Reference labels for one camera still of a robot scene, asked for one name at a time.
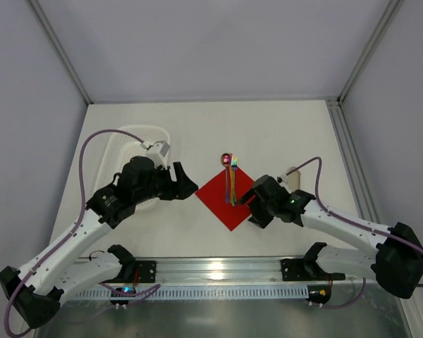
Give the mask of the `red paper napkin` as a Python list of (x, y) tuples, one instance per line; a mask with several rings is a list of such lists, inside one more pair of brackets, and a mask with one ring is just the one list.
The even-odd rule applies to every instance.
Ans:
[(233, 231), (250, 217), (250, 210), (246, 205), (232, 206), (226, 203), (225, 177), (226, 173), (222, 170), (195, 194), (229, 231)]

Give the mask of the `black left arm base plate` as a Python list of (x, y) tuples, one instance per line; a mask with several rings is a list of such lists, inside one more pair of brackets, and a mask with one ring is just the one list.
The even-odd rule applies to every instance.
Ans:
[(156, 261), (137, 260), (135, 263), (134, 284), (155, 283), (157, 273)]

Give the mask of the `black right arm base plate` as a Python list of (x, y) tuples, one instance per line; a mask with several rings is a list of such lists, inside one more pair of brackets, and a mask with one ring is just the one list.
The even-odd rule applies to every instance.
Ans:
[(315, 261), (307, 261), (304, 258), (284, 258), (280, 264), (284, 282), (342, 281), (346, 279), (344, 273), (326, 273)]

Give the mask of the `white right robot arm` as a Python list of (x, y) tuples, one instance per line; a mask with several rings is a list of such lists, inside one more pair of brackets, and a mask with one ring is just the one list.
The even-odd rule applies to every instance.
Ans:
[(423, 276), (423, 247), (412, 228), (393, 227), (341, 216), (317, 196), (289, 192), (279, 180), (264, 175), (239, 200), (250, 211), (249, 221), (264, 229), (273, 220), (328, 234), (350, 249), (314, 243), (302, 257), (304, 271), (314, 280), (338, 274), (374, 280), (388, 293), (409, 299)]

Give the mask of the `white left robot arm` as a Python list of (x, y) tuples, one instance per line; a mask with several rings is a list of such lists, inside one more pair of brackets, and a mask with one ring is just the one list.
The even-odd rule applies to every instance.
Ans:
[(184, 200), (198, 186), (179, 162), (164, 167), (145, 156), (135, 156), (116, 173), (110, 184), (98, 189), (62, 235), (20, 268), (5, 267), (0, 285), (8, 299), (6, 312), (16, 309), (30, 329), (48, 323), (76, 294), (101, 282), (126, 282), (133, 278), (137, 261), (114, 244), (81, 267), (74, 262), (95, 242), (152, 200)]

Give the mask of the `iridescent rainbow spoon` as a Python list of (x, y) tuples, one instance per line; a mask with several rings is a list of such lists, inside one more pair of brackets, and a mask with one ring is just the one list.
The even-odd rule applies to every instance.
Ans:
[(221, 155), (221, 164), (224, 167), (225, 172), (225, 198), (226, 203), (230, 203), (230, 188), (229, 188), (229, 170), (231, 166), (231, 155), (229, 153), (224, 153)]

